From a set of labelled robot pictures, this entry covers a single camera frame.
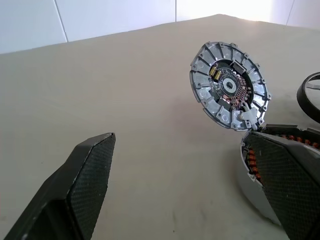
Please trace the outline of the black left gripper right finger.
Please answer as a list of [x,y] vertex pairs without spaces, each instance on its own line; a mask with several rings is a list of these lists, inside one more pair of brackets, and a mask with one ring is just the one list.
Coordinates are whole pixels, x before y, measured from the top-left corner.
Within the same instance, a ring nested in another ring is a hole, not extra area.
[[320,240],[320,150],[280,136],[252,132],[266,198],[290,240]]

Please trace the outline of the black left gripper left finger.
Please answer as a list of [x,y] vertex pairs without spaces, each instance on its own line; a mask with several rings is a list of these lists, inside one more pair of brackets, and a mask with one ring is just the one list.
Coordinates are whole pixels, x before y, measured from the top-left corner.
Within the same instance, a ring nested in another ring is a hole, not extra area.
[[108,189],[116,135],[74,147],[3,240],[91,240]]

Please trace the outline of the silver motor housing copper coils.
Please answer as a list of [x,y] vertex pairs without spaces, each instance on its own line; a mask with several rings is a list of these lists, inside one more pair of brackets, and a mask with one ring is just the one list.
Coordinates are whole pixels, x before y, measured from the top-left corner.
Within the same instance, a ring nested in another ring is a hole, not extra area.
[[[320,130],[312,128],[299,128],[297,125],[286,124],[267,124],[261,126],[258,132],[282,137],[288,140],[310,145],[320,150]],[[241,161],[237,167],[237,181],[245,197],[251,204],[266,218],[274,224],[281,225],[274,210],[269,204],[264,193],[264,187],[260,178],[258,178],[258,169],[256,168],[255,154],[249,143],[245,140],[246,133],[240,143]]]

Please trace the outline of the silver round motor lid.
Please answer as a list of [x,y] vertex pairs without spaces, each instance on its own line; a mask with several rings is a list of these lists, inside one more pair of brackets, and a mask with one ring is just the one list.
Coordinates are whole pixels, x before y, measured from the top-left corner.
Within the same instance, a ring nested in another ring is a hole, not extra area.
[[234,131],[256,131],[272,99],[260,65],[235,43],[207,42],[190,64],[192,92],[218,125]]

